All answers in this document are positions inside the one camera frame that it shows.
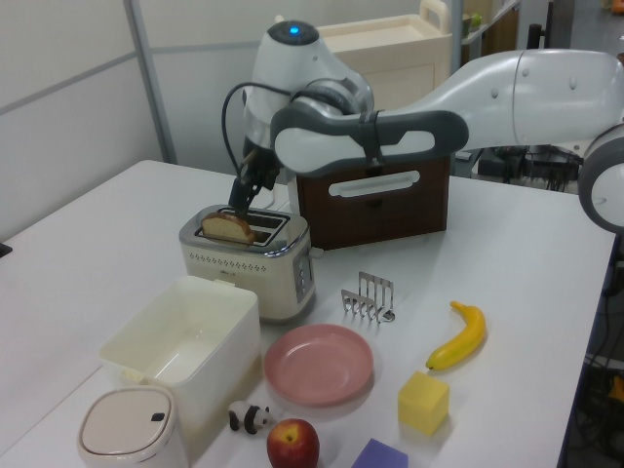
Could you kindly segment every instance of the purple sponge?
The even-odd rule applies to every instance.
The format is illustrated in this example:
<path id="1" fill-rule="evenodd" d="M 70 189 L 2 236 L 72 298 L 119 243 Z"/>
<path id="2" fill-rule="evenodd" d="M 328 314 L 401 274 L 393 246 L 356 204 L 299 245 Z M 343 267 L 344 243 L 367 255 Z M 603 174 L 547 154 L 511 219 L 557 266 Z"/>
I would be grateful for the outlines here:
<path id="1" fill-rule="evenodd" d="M 408 462 L 402 451 L 370 439 L 351 468 L 408 468 Z"/>

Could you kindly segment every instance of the yellow banana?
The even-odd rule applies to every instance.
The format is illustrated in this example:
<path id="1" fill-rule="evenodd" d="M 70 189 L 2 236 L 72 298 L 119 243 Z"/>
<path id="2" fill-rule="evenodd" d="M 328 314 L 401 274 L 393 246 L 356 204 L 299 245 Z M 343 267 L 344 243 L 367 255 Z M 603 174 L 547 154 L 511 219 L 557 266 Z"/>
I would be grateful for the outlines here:
<path id="1" fill-rule="evenodd" d="M 479 307 L 453 301 L 450 306 L 457 311 L 466 327 L 451 341 L 436 349 L 427 360 L 427 368 L 434 371 L 454 366 L 475 351 L 486 337 L 486 317 Z"/>

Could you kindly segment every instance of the brown wooden box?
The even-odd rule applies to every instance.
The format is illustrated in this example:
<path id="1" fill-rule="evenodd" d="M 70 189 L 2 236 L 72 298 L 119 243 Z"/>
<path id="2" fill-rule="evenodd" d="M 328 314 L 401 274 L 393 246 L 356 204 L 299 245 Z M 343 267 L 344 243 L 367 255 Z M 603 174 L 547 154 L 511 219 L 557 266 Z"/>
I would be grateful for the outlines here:
<path id="1" fill-rule="evenodd" d="M 447 229 L 449 157 L 347 170 L 323 177 L 296 177 L 300 214 L 310 224 L 312 246 L 330 250 Z M 418 171 L 409 188 L 352 198 L 332 196 L 346 180 Z"/>

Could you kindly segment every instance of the toy panda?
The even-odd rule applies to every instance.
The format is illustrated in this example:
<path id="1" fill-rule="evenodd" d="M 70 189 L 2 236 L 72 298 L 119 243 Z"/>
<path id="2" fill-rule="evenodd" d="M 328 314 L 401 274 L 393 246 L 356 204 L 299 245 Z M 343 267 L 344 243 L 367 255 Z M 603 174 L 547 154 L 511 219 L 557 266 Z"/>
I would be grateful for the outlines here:
<path id="1" fill-rule="evenodd" d="M 250 434 L 256 434 L 258 429 L 268 427 L 275 423 L 275 419 L 269 414 L 269 407 L 261 409 L 247 402 L 234 402 L 228 408 L 230 413 L 230 429 L 238 431 L 243 427 Z"/>

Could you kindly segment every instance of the metal toast rack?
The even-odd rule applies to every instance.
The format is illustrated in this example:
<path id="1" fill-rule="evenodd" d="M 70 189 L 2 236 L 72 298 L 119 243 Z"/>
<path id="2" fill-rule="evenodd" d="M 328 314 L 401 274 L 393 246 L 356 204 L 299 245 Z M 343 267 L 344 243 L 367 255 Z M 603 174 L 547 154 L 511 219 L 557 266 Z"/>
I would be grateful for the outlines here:
<path id="1" fill-rule="evenodd" d="M 342 290 L 341 294 L 345 314 L 351 312 L 354 316 L 368 317 L 378 324 L 394 322 L 394 286 L 391 281 L 361 271 L 358 293 Z"/>

